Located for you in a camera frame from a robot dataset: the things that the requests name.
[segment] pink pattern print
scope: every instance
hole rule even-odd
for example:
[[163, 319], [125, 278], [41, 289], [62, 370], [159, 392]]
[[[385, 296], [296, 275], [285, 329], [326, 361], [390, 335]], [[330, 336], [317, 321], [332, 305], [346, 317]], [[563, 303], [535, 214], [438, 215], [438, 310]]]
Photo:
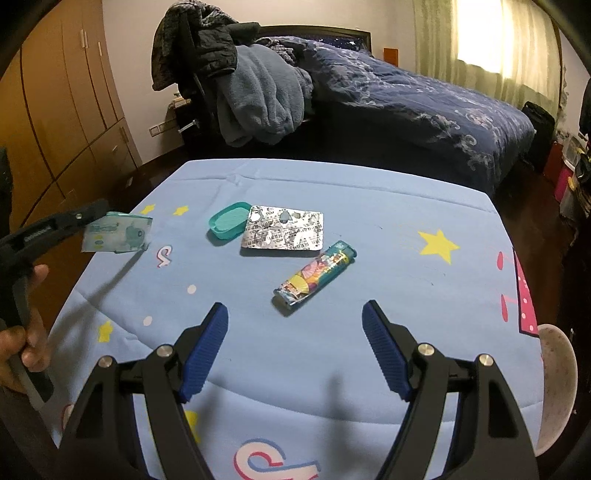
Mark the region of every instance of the pink pattern print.
[[527, 286], [523, 269], [515, 256], [515, 270], [517, 274], [517, 293], [519, 300], [519, 331], [526, 335], [538, 336], [538, 323], [535, 319], [534, 304], [531, 301], [530, 288]]

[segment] yellow star print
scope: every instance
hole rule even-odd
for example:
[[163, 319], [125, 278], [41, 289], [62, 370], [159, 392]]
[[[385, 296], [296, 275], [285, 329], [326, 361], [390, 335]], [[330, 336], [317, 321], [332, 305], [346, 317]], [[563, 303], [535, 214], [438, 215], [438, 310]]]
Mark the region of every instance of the yellow star print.
[[191, 432], [193, 434], [195, 442], [199, 443], [201, 441], [199, 435], [197, 434], [197, 422], [199, 421], [199, 415], [194, 411], [185, 410], [185, 416], [187, 417], [189, 427], [191, 427]]
[[153, 203], [152, 205], [146, 205], [144, 207], [144, 210], [142, 210], [140, 213], [142, 215], [148, 215], [152, 210], [154, 210], [154, 207], [156, 207], [155, 203]]
[[173, 213], [173, 215], [180, 217], [182, 214], [187, 213], [188, 211], [189, 207], [185, 205], [184, 207], [178, 207], [176, 211]]
[[452, 264], [452, 251], [458, 250], [460, 247], [445, 238], [441, 230], [437, 231], [437, 235], [425, 232], [419, 232], [418, 234], [427, 242], [427, 245], [421, 251], [421, 255], [439, 255], [447, 263]]
[[113, 333], [113, 327], [111, 321], [107, 320], [99, 327], [99, 343], [109, 343], [111, 333]]

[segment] blue gripper pad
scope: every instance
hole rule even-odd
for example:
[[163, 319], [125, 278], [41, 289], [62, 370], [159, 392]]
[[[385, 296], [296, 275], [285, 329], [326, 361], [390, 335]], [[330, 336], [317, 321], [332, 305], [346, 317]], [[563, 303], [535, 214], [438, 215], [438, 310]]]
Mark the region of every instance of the blue gripper pad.
[[363, 306], [361, 318], [363, 331], [374, 351], [389, 389], [398, 393], [404, 401], [409, 401], [413, 388], [408, 381], [407, 361], [398, 345], [370, 302]]
[[178, 391], [182, 402], [201, 392], [227, 332], [228, 309], [220, 304], [184, 364], [183, 383]]

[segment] wet wipes package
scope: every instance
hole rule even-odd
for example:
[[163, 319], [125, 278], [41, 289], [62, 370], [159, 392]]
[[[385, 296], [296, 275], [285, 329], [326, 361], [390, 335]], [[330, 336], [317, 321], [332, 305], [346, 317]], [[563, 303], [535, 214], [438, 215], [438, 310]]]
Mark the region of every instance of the wet wipes package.
[[147, 247], [146, 238], [152, 219], [142, 215], [109, 212], [87, 225], [82, 242], [83, 252], [137, 252]]

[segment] white wall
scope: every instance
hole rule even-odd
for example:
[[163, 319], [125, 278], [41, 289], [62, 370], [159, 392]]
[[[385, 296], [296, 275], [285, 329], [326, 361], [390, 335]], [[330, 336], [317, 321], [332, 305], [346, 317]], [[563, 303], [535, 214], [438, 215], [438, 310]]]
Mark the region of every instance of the white wall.
[[[152, 90], [154, 33], [173, 0], [103, 0], [105, 34], [117, 91], [131, 134], [146, 163], [182, 144], [171, 130], [151, 137], [164, 122], [176, 85]], [[415, 69], [413, 0], [212, 0], [239, 22], [324, 25], [370, 31], [374, 55], [398, 48], [400, 66]]]
[[565, 124], [569, 132], [575, 134], [579, 131], [583, 93], [589, 81], [589, 72], [562, 32], [560, 32], [560, 42], [562, 44], [562, 62], [566, 66], [566, 91], [569, 93]]

